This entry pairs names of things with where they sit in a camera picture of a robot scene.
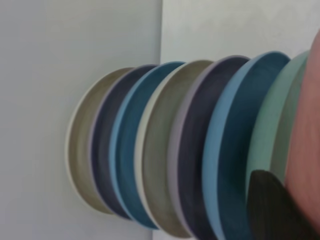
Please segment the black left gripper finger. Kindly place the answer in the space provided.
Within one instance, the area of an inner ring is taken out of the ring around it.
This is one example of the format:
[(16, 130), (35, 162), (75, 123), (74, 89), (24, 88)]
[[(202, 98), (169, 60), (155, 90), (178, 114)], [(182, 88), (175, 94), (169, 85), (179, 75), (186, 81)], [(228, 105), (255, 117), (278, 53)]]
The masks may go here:
[(320, 238), (279, 179), (269, 171), (254, 170), (251, 173), (247, 214), (255, 240)]

